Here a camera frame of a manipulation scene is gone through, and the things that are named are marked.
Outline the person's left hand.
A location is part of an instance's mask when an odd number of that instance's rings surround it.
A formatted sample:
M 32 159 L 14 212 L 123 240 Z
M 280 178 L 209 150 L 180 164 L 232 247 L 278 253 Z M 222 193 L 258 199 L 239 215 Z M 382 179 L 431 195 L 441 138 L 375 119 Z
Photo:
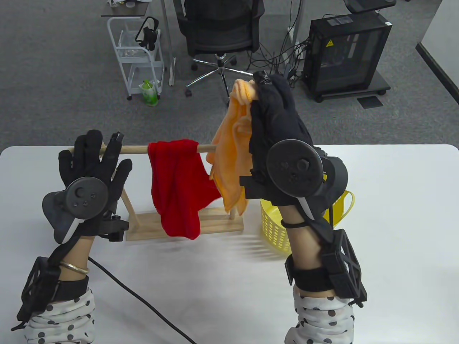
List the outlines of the person's left hand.
M 114 133 L 103 157 L 99 157 L 102 145 L 102 133 L 92 129 L 80 135 L 74 142 L 74 152 L 63 150 L 59 153 L 59 173 L 65 187 L 82 177 L 95 177 L 108 187 L 108 205 L 95 218 L 81 223 L 75 231 L 76 236 L 95 237 L 99 234 L 104 214 L 122 195 L 125 182 L 132 171 L 131 159 L 118 162 L 122 148 L 122 139 Z

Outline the person's right hand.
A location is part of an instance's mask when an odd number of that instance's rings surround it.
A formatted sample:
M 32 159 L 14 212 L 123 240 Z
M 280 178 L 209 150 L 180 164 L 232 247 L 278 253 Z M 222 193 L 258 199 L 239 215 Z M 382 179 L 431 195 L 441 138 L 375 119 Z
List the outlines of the person's right hand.
M 313 146 L 312 138 L 295 108 L 287 79 L 280 74 L 254 73 L 258 99 L 251 102 L 251 153 L 253 170 L 266 171 L 269 149 L 285 139 L 298 139 Z

